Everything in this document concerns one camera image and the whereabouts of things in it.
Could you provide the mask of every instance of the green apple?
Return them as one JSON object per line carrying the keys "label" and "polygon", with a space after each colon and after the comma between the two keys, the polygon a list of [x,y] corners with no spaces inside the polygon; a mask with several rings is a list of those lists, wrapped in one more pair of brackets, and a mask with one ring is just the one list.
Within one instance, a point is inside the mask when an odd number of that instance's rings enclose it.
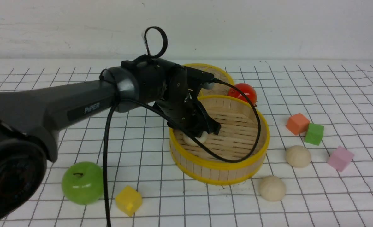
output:
{"label": "green apple", "polygon": [[89,161],[76,163],[64,173],[62,190],[65,197],[76,204],[94,203],[104,192],[103,170]]}

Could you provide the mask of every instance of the pink cube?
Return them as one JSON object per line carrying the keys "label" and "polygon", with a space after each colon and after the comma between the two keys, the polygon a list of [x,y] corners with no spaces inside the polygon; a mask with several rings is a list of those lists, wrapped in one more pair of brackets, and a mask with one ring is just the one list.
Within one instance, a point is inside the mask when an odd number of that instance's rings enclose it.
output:
{"label": "pink cube", "polygon": [[329,157],[327,163],[337,171],[342,172],[351,163],[354,156],[352,152],[339,146]]}

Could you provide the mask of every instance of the yellow rim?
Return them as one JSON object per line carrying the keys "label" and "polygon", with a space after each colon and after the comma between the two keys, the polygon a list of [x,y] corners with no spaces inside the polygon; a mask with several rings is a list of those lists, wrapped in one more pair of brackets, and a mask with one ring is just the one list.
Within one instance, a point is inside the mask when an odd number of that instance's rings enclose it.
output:
{"label": "yellow rim", "polygon": [[216,66],[212,66],[212,65],[208,65],[208,64],[201,64],[201,63],[191,63],[191,64],[185,64],[184,66],[188,66],[188,67],[192,67],[192,66],[204,66],[206,67],[206,69],[204,69],[203,71],[206,71],[207,69],[209,68],[213,68],[213,69],[216,69],[218,70],[219,72],[221,72],[225,77],[227,77],[227,80],[228,80],[228,83],[231,84],[231,85],[235,85],[234,84],[234,80],[233,78],[231,78],[230,74],[228,74],[226,71],[224,71],[223,69],[220,69],[219,67],[216,67]]}
{"label": "yellow rim", "polygon": [[[236,98],[233,98],[233,97],[230,97],[230,96],[224,96],[224,95],[201,96],[201,97],[198,98],[198,100],[210,99],[210,98],[231,99],[231,100],[240,102],[244,105],[247,105],[247,106],[251,107],[247,102],[244,102],[243,100],[236,99]],[[233,170],[233,169],[244,168],[246,166],[251,165],[252,163],[254,163],[256,161],[259,161],[261,159],[261,157],[263,157],[263,155],[266,153],[266,150],[267,150],[268,145],[269,145],[270,132],[269,132],[268,124],[267,124],[265,118],[263,117],[263,115],[259,111],[257,111],[257,112],[258,112],[258,116],[263,121],[263,125],[261,125],[261,126],[264,126],[266,128],[265,144],[263,145],[261,150],[259,150],[256,154],[254,154],[253,156],[251,156],[251,157],[247,158],[246,160],[244,160],[242,162],[239,162],[239,163],[224,163],[224,162],[208,161],[208,160],[205,160],[203,158],[199,158],[199,157],[189,153],[177,142],[177,139],[175,138],[174,131],[173,131],[172,128],[169,128],[169,138],[173,142],[173,144],[175,146],[175,149],[183,157],[185,157],[187,160],[189,160],[189,161],[191,161],[195,164],[198,164],[202,167],[213,168],[213,169],[218,169],[218,170]]]}
{"label": "yellow rim", "polygon": [[180,168],[180,170],[183,171],[186,175],[190,176],[191,178],[193,178],[197,181],[201,181],[201,182],[204,182],[206,184],[214,184],[214,185],[230,185],[230,184],[238,184],[240,182],[243,182],[243,181],[251,178],[254,174],[256,174],[256,172],[258,172],[258,170],[261,168],[261,166],[263,164],[263,161],[262,161],[261,164],[253,172],[245,175],[244,177],[241,177],[241,178],[238,178],[238,179],[235,179],[235,180],[232,180],[232,181],[215,181],[215,180],[211,180],[211,179],[208,179],[208,178],[201,177],[201,176],[196,175],[196,174],[192,173],[191,171],[185,169],[185,167],[183,167],[175,159],[174,154],[172,152],[171,152],[171,157],[174,160],[175,164],[178,166],[178,168]]}

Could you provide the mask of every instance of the white table surface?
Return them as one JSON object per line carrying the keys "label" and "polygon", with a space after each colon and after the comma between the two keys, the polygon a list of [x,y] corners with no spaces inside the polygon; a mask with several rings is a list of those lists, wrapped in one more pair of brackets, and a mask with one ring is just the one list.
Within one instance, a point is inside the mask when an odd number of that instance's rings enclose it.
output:
{"label": "white table surface", "polygon": [[[115,114],[110,133],[109,186],[115,197],[130,185],[143,205],[126,217],[113,204],[113,226],[121,227],[373,227],[373,61],[177,61],[224,68],[236,83],[252,85],[258,110],[271,134],[267,158],[249,180],[227,187],[206,185],[183,174],[169,154],[168,128],[154,113],[137,108]],[[31,90],[96,80],[119,60],[0,60],[0,92]],[[285,124],[302,112],[324,125],[319,146],[304,143]],[[44,183],[0,227],[94,227],[105,225],[104,202],[80,206],[64,198],[61,178],[79,161],[102,163],[107,111],[60,132],[59,159],[48,163]],[[284,151],[304,145],[312,164],[292,168]],[[326,161],[339,145],[355,154],[339,173]],[[286,184],[282,201],[258,195],[262,177],[276,175]]]}

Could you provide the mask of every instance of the foam block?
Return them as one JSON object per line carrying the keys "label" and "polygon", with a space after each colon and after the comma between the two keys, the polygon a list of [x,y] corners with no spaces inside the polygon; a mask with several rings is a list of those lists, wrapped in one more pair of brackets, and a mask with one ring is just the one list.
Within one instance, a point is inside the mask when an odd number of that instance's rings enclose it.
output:
{"label": "foam block", "polygon": [[131,217],[142,205],[142,195],[127,185],[115,198],[116,206]]}
{"label": "foam block", "polygon": [[303,114],[298,113],[289,118],[286,128],[289,129],[293,134],[299,135],[300,133],[307,131],[309,123],[309,119],[307,119]]}
{"label": "foam block", "polygon": [[329,157],[327,163],[337,171],[342,172],[348,167],[354,156],[352,152],[339,146]]}
{"label": "foam block", "polygon": [[320,145],[323,136],[324,126],[310,123],[309,128],[307,129],[305,142],[318,146]]}

